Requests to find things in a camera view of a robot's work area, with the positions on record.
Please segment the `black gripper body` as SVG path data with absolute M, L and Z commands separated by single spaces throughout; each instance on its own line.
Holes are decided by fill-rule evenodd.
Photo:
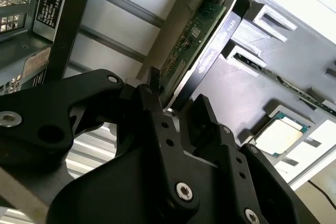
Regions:
M 67 185 L 48 223 L 219 223 L 224 182 L 183 152 L 172 119 L 139 113 L 135 147 Z

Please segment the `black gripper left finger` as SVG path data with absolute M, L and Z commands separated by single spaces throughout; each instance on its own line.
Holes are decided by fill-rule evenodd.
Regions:
M 139 113 L 162 111 L 159 71 L 133 87 L 95 70 L 1 97 L 1 164 L 28 171 L 60 167 L 75 137 L 105 122 L 117 125 L 117 156 L 135 147 Z

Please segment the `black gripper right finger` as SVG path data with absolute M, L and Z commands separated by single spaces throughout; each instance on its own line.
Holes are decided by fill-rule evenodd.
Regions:
M 214 178 L 202 184 L 214 194 L 217 223 L 299 223 L 293 191 L 258 149 L 236 145 L 208 97 L 199 95 L 186 117 L 193 155 L 218 167 Z

